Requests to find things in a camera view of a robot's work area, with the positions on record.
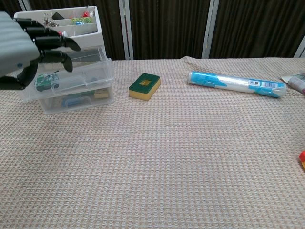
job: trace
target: plastic wrap roll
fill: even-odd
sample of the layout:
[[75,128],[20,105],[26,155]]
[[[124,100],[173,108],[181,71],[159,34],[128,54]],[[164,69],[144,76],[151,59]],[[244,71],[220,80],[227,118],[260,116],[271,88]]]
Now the plastic wrap roll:
[[286,92],[285,83],[196,71],[189,73],[189,83],[276,98],[282,97]]

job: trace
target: barcode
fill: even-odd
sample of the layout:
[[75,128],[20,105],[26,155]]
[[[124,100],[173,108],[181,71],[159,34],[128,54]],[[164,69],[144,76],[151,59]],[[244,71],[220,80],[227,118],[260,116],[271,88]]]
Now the barcode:
[[275,87],[277,87],[277,83],[262,82],[262,87],[275,88]]

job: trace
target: red object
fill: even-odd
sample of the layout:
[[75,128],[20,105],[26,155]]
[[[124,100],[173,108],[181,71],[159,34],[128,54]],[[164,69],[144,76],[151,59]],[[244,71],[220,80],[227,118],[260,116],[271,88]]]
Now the red object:
[[305,162],[305,151],[303,151],[299,156],[301,162]]
[[82,18],[88,18],[89,17],[89,12],[88,11],[85,11],[82,16]]

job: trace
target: white desk organizer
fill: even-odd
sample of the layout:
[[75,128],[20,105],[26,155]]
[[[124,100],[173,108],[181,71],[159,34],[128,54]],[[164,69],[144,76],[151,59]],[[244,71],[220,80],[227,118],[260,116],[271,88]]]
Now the white desk organizer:
[[[72,19],[81,18],[86,11],[91,12],[91,16],[94,12],[93,17],[87,18],[91,23],[75,24]],[[52,20],[56,12],[65,19]],[[50,27],[51,29],[66,31],[81,48],[80,52],[60,48],[73,61],[71,73],[67,72],[61,63],[39,64],[34,80],[26,89],[18,92],[24,102],[38,100],[46,115],[113,103],[112,63],[106,56],[96,6],[17,12],[14,17],[31,18],[41,24],[48,18],[49,21],[58,24]],[[41,88],[35,83],[37,78],[41,79],[42,74],[55,74],[57,79]],[[96,96],[95,92],[101,89],[106,92],[103,92],[102,97]]]

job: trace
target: textured tablecloth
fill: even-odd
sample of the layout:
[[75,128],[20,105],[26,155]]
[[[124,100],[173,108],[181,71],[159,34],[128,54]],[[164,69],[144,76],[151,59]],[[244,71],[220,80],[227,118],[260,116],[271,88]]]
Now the textured tablecloth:
[[[305,228],[305,98],[187,84],[279,80],[305,59],[114,61],[116,102],[45,116],[0,92],[0,228]],[[128,97],[142,73],[162,84]]]

